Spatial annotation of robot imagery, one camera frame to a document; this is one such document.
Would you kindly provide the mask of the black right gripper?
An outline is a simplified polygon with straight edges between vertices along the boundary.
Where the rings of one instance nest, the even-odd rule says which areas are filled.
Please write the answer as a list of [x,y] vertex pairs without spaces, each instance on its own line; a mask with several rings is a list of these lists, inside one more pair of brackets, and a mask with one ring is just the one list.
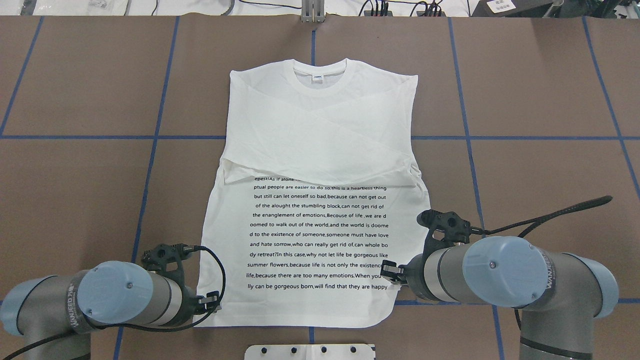
[[423,260],[411,260],[408,264],[400,265],[391,260],[382,261],[382,278],[388,281],[403,281],[414,293],[425,292],[424,275],[425,265]]

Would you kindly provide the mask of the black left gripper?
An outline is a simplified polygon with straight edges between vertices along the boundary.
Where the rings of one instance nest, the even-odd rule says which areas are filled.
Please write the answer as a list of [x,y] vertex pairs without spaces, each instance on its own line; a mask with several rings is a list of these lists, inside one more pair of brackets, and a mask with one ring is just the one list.
[[221,310],[220,292],[211,291],[206,295],[197,296],[195,291],[185,285],[182,290],[182,303],[180,306],[180,320],[189,321],[195,315],[206,315]]

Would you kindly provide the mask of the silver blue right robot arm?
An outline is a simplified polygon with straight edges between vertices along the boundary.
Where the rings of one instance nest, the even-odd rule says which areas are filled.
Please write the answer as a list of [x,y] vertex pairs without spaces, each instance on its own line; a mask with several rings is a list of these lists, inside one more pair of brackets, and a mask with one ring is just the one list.
[[619,297],[603,264],[512,235],[452,246],[428,239],[408,264],[384,260],[380,274],[424,300],[519,311],[521,360],[592,360],[594,322]]

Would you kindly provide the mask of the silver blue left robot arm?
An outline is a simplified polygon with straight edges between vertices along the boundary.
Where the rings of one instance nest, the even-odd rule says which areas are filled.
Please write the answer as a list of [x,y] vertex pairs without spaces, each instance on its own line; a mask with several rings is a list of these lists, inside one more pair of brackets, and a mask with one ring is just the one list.
[[1,305],[4,330],[22,337],[28,360],[89,360],[91,335],[110,328],[152,333],[189,330],[221,308],[223,291],[196,295],[181,268],[108,260],[72,276],[22,282]]

